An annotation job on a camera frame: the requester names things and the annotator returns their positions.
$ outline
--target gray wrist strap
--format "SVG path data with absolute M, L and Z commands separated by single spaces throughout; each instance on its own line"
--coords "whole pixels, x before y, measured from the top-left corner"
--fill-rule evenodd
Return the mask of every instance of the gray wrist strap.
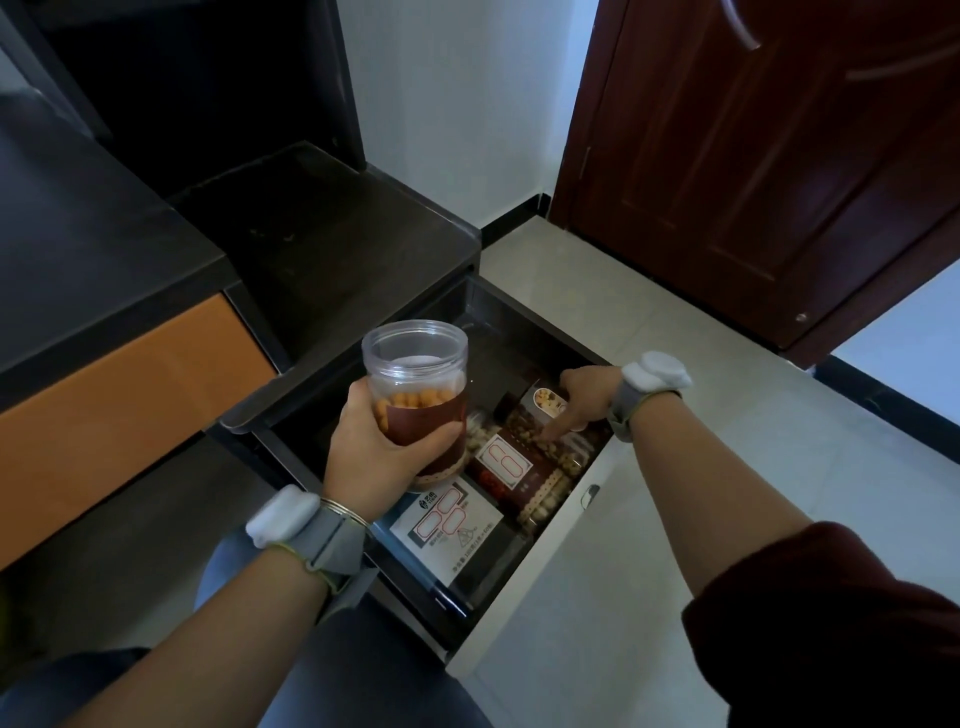
M 308 571 L 353 576 L 363 566 L 366 540 L 366 528 L 324 506 L 289 544 L 304 558 Z
M 363 568 L 366 539 L 367 529 L 358 522 L 322 507 L 288 542 L 288 546 L 303 557 L 308 571 L 321 571 L 324 577 L 340 575 L 348 580 L 338 590 L 331 579 L 326 579 L 332 594 L 317 623 L 341 610 L 356 607 L 379 574 L 378 569 Z

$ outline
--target hand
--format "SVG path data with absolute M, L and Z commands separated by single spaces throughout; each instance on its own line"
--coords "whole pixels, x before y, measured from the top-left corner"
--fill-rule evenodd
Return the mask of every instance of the hand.
M 547 423 L 540 438 L 556 440 L 571 429 L 603 420 L 623 374 L 619 367 L 581 367 L 560 375 L 560 385 L 570 395 L 566 409 Z
M 330 438 L 324 497 L 368 523 L 376 521 L 410 487 L 414 475 L 453 445 L 463 427 L 448 423 L 406 448 L 394 445 L 376 426 L 366 378 L 353 382 Z

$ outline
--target brown label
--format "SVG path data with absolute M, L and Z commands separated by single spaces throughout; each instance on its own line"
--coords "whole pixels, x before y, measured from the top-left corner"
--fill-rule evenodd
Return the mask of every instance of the brown label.
M 387 439 L 397 445 L 413 445 L 447 423 L 464 424 L 460 437 L 443 455 L 417 475 L 432 475 L 454 466 L 464 454 L 467 443 L 467 391 L 452 400 L 432 407 L 394 407 L 387 405 Z
M 522 445 L 506 428 L 493 435 L 467 464 L 468 475 L 497 502 L 509 504 L 514 515 L 549 492 L 556 472 L 556 465 L 538 450 Z

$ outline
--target orange snack ball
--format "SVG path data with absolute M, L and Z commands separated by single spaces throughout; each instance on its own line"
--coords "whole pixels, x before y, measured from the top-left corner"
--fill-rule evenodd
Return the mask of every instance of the orange snack ball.
M 440 404 L 439 393 L 436 389 L 424 389 L 420 392 L 420 406 L 421 407 L 432 407 L 436 404 Z

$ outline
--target jeans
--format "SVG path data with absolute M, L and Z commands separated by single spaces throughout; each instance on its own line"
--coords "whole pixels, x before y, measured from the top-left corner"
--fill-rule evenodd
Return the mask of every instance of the jeans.
M 213 552 L 199 608 L 259 553 L 243 530 Z M 52 728 L 66 720 L 149 650 L 85 653 L 57 660 L 0 696 L 0 728 Z M 298 726 L 490 724 L 436 656 L 372 597 L 314 629 L 260 722 Z

